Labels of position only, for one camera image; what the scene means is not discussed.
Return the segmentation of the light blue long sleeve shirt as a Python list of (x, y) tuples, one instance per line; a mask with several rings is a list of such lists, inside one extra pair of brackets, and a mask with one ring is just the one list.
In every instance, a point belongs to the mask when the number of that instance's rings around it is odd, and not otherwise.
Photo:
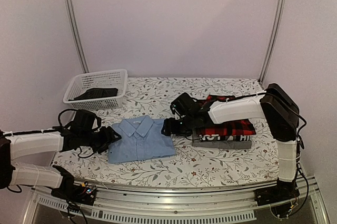
[(121, 139), (110, 144), (108, 163), (124, 163), (165, 158), (176, 155), (173, 140), (161, 133), (164, 119), (153, 119), (148, 115), (122, 119), (111, 128)]

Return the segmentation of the black shirt white letters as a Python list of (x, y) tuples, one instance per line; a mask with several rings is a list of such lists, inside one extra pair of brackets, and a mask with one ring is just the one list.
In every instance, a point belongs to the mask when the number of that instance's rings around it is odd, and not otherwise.
[(218, 135), (218, 134), (205, 134), (199, 135), (201, 141), (251, 141), (249, 135)]

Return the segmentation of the red black plaid shirt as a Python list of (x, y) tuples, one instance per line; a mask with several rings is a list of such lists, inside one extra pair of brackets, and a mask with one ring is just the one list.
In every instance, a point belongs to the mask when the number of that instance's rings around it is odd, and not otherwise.
[(199, 137), (229, 137), (238, 135), (247, 136), (256, 135), (256, 130), (253, 124), (248, 119), (244, 119), (224, 122), (222, 124), (215, 124), (208, 128), (198, 128), (196, 129), (196, 134)]

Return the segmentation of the grey shirt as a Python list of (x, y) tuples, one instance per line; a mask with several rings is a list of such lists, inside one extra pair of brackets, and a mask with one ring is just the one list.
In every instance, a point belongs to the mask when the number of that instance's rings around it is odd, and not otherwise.
[(192, 145), (209, 149), (244, 150), (252, 147), (252, 141), (201, 141), (196, 131), (193, 130)]

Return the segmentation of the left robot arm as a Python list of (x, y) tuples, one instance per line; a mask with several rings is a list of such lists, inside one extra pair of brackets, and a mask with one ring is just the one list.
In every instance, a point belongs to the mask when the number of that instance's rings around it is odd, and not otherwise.
[(74, 110), (74, 113), (73, 120), (66, 125), (58, 117), (58, 125), (51, 129), (1, 133), (1, 189), (44, 186), (59, 191), (67, 200), (78, 196), (74, 177), (64, 168), (14, 162), (28, 155), (67, 152), (82, 147), (102, 153), (122, 138), (110, 126), (102, 126), (102, 119), (95, 113), (83, 109)]

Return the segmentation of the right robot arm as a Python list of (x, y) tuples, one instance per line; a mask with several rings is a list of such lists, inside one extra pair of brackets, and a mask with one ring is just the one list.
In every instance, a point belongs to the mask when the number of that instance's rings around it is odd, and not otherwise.
[(198, 100), (182, 93), (170, 104), (173, 117), (165, 119), (161, 133), (165, 136), (190, 136), (204, 128), (206, 135), (224, 132), (252, 134), (252, 120), (264, 120), (277, 143), (279, 159), (278, 185), (272, 190), (277, 201), (293, 191), (298, 173), (300, 151), (304, 149), (301, 130), (307, 121), (289, 95), (276, 83), (267, 89), (243, 96), (210, 95)]

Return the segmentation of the floral table mat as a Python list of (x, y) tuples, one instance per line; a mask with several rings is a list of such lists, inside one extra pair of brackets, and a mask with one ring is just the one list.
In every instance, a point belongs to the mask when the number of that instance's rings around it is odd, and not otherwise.
[[(123, 105), (99, 110), (104, 125), (148, 115), (170, 117), (170, 103), (181, 93), (204, 99), (215, 95), (248, 95), (261, 91), (255, 79), (131, 77)], [(239, 186), (274, 181), (279, 174), (276, 141), (265, 120), (254, 119), (256, 135), (248, 150), (197, 148), (184, 137), (173, 139), (176, 154), (146, 161), (110, 164), (107, 153), (93, 154), (89, 148), (57, 153), (52, 163), (74, 177), (103, 184), (125, 184), (156, 188), (202, 188)]]

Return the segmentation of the white plastic basket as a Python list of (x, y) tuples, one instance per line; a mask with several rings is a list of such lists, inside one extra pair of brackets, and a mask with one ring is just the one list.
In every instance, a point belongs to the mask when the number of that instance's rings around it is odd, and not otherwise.
[[(128, 72), (126, 69), (107, 70), (80, 74), (73, 77), (65, 91), (63, 103), (75, 109), (101, 110), (120, 108), (127, 89)], [(76, 100), (87, 90), (117, 89), (116, 96)]]

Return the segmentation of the dark shirt in basket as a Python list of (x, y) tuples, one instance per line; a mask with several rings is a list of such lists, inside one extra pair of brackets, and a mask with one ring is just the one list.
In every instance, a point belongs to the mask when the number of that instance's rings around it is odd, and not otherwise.
[(115, 97), (117, 94), (117, 88), (91, 88), (86, 90), (83, 94), (73, 98), (72, 101), (109, 98)]

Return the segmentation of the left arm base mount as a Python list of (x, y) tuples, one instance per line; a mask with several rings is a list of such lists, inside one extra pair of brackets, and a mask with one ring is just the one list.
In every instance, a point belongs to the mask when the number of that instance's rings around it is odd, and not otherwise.
[(57, 188), (51, 190), (51, 195), (68, 200), (69, 202), (85, 204), (88, 206), (93, 206), (96, 199), (97, 187), (93, 184), (89, 184), (87, 181), (81, 184), (75, 184), (74, 177), (67, 170), (61, 166), (53, 165), (61, 175), (61, 185)]

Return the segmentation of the aluminium front rail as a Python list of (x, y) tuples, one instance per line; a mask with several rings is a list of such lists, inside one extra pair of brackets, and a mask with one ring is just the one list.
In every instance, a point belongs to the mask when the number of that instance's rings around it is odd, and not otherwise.
[(331, 223), (315, 177), (299, 178), (297, 185), (300, 196), (287, 218), (273, 215), (285, 201), (264, 206), (255, 201), (255, 190), (272, 182), (174, 189), (101, 183), (94, 203), (78, 211), (39, 187), (30, 192), (23, 223)]

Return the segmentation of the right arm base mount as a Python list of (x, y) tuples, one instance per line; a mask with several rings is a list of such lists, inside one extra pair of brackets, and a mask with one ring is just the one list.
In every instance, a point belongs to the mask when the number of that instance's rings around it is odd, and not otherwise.
[(254, 190), (254, 199), (258, 206), (266, 206), (277, 203), (271, 207), (271, 213), (280, 219), (288, 218), (293, 212), (298, 197), (300, 196), (297, 184), (297, 177), (291, 182), (284, 182), (277, 179), (276, 185)]

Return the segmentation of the left aluminium post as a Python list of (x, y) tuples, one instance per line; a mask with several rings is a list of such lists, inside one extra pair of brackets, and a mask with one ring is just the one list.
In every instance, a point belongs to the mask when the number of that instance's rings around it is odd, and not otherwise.
[(70, 28), (71, 28), (71, 32), (72, 32), (77, 56), (78, 56), (78, 59), (79, 59), (79, 62), (80, 62), (80, 66), (81, 66), (81, 69), (82, 69), (83, 73), (88, 73), (89, 68), (88, 68), (87, 60), (86, 60), (84, 50), (83, 50), (83, 46), (82, 46), (82, 42), (81, 42), (80, 33), (79, 33), (79, 30), (78, 30), (78, 26), (77, 26), (73, 1), (72, 0), (64, 0), (64, 1), (65, 1), (65, 7), (66, 7), (67, 15), (68, 15), (68, 21), (69, 21), (69, 24), (70, 24)]

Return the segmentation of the aluminium post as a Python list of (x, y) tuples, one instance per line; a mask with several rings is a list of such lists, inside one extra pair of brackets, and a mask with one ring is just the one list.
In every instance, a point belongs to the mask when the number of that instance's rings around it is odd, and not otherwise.
[(259, 78), (258, 78), (258, 81), (261, 85), (263, 85), (263, 83), (266, 79), (266, 75), (267, 75), (267, 72), (268, 72), (268, 69), (269, 69), (269, 66), (270, 66), (270, 63), (271, 63), (273, 51), (274, 51), (276, 40), (277, 40), (277, 35), (278, 35), (279, 28), (280, 28), (280, 25), (281, 25), (281, 19), (282, 19), (282, 15), (283, 15), (283, 11), (284, 11), (285, 1), (286, 0), (277, 0), (276, 11), (275, 11), (275, 14), (274, 14), (274, 20), (273, 20), (273, 25), (272, 25), (272, 29), (271, 29), (271, 34), (270, 34), (270, 38), (269, 38), (269, 41), (268, 41), (268, 45), (267, 45), (265, 57), (264, 57), (264, 60), (263, 60), (262, 68), (261, 68)]
[(89, 68), (88, 68), (87, 60), (86, 60), (84, 50), (83, 50), (83, 46), (82, 46), (82, 42), (81, 42), (80, 33), (79, 33), (79, 30), (78, 30), (78, 26), (77, 26), (73, 1), (72, 0), (64, 0), (64, 1), (65, 1), (65, 7), (66, 7), (67, 15), (68, 15), (68, 21), (69, 21), (69, 24), (70, 24), (70, 28), (71, 28), (71, 32), (72, 32), (77, 56), (78, 56), (78, 59), (79, 59), (79, 62), (80, 62), (80, 66), (81, 66), (81, 69), (82, 69), (83, 73), (88, 73)]

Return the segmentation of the right aluminium post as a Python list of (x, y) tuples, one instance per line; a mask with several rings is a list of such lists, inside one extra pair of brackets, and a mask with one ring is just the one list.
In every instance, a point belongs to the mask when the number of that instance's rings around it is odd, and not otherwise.
[(263, 60), (262, 68), (261, 68), (259, 78), (258, 78), (258, 81), (261, 85), (263, 85), (263, 83), (266, 79), (266, 75), (267, 75), (267, 72), (268, 72), (268, 69), (269, 69), (269, 66), (270, 66), (270, 63), (271, 63), (273, 51), (274, 51), (276, 40), (277, 40), (277, 35), (278, 35), (279, 28), (280, 28), (280, 25), (281, 25), (281, 19), (282, 19), (282, 15), (283, 15), (283, 11), (284, 11), (285, 1), (286, 0), (277, 0), (276, 11), (275, 11), (275, 14), (274, 14), (274, 20), (273, 20), (273, 25), (272, 25), (272, 29), (271, 29), (271, 34), (270, 34), (270, 38), (269, 38), (269, 41), (268, 41), (268, 45), (267, 45), (265, 57), (264, 57), (264, 60)]

